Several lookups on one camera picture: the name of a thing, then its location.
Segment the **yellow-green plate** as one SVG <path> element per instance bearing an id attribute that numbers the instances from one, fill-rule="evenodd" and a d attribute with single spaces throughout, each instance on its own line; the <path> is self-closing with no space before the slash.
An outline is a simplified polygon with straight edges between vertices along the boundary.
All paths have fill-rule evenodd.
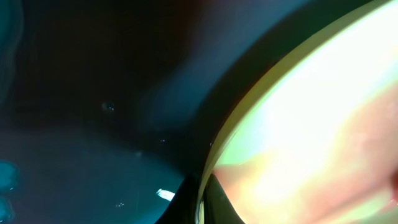
<path id="1" fill-rule="evenodd" d="M 371 1 L 277 62 L 219 131 L 211 174 L 244 223 L 397 222 L 397 2 Z"/>

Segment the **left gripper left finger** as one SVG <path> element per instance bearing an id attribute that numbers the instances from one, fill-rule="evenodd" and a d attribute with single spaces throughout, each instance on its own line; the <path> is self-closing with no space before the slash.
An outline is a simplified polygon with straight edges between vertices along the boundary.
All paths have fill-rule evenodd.
<path id="1" fill-rule="evenodd" d="M 187 175 L 155 224 L 194 224 L 196 206 L 197 178 Z"/>

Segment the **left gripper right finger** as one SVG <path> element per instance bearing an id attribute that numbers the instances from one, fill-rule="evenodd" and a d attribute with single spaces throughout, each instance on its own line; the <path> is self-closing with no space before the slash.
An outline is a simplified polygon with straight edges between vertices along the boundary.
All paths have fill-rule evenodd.
<path id="1" fill-rule="evenodd" d="M 205 224 L 244 224 L 214 174 L 204 191 L 204 219 Z"/>

